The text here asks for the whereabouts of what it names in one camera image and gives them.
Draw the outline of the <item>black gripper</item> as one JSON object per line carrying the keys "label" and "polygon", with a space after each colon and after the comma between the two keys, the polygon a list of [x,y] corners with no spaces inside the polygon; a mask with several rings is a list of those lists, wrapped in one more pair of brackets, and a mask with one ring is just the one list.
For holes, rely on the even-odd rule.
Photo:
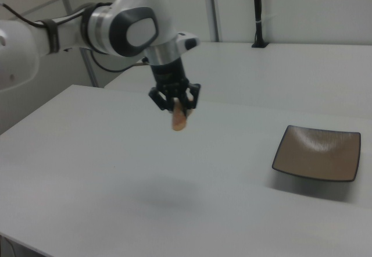
{"label": "black gripper", "polygon": [[165,65],[151,65],[155,87],[149,91],[149,97],[160,110],[172,110],[169,97],[183,96],[183,108],[195,109],[198,104],[200,84],[189,84],[181,58]]}

